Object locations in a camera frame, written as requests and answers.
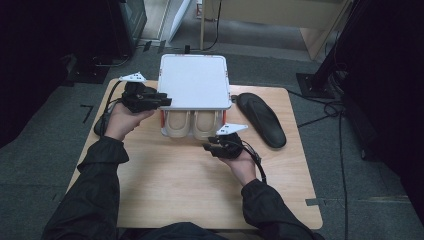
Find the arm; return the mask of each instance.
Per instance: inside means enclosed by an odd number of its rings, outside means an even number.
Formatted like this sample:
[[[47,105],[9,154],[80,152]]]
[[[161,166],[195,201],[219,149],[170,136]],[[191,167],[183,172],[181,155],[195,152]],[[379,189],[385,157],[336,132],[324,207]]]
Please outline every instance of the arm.
[[[78,165],[80,176],[47,223],[42,239],[116,239],[120,194],[116,171],[129,160],[121,141],[153,113],[132,114],[122,104],[115,105],[105,136]]]
[[[293,215],[274,188],[256,179],[255,163],[247,152],[243,151],[236,159],[220,160],[230,167],[243,186],[246,222],[259,228],[265,239],[323,239]]]

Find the black jacket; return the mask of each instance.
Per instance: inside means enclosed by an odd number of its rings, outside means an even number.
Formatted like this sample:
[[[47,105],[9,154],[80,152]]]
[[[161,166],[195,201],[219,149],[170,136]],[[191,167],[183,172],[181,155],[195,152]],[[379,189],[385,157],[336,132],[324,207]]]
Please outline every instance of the black jacket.
[[[101,137],[78,165],[80,176],[47,223],[43,239],[116,239],[120,163],[129,160],[124,144]],[[303,225],[272,187],[254,180],[243,187],[243,214],[265,239],[323,239]],[[192,223],[153,230],[142,239],[223,239]]]

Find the white lid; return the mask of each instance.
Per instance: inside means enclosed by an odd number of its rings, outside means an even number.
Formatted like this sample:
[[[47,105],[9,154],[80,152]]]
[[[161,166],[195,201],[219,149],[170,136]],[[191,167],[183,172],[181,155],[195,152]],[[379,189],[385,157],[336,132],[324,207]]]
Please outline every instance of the white lid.
[[[223,56],[165,54],[158,92],[172,98],[162,110],[226,110],[231,107],[227,63]]]

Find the table surface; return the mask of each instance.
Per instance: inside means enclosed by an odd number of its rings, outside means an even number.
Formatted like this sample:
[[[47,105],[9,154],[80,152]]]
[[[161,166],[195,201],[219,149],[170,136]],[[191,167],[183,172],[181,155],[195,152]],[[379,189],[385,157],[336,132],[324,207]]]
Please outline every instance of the table surface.
[[[116,81],[109,83],[93,125]],[[112,99],[120,96],[124,85],[123,82],[117,87]],[[147,81],[145,85],[156,88],[157,81]],[[279,150],[269,148],[262,141],[235,104],[227,110],[227,122],[249,125],[239,136],[262,157],[268,184],[281,194],[300,221],[311,229],[321,228],[319,207],[307,206],[305,201],[316,196],[287,91],[235,85],[230,85],[230,90],[232,95],[243,92],[259,95],[277,114],[287,137],[287,144]],[[118,227],[158,228],[189,221],[208,229],[251,229],[242,215],[241,185],[230,169],[204,151],[201,141],[192,137],[168,138],[160,129],[157,111],[124,140],[130,161],[118,169],[121,186]],[[79,162],[98,139],[90,131]],[[75,170],[69,187],[78,175]]]

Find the black sleeve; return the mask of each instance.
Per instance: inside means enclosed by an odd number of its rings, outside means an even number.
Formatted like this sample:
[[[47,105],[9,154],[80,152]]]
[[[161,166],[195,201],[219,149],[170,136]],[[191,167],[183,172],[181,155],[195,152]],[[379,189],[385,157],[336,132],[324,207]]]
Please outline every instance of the black sleeve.
[[[80,176],[44,228],[42,239],[116,239],[119,163],[127,162],[123,143],[101,137],[78,165]]]
[[[259,228],[265,239],[324,239],[301,223],[280,194],[265,183],[253,180],[243,187],[241,194],[244,219]]]

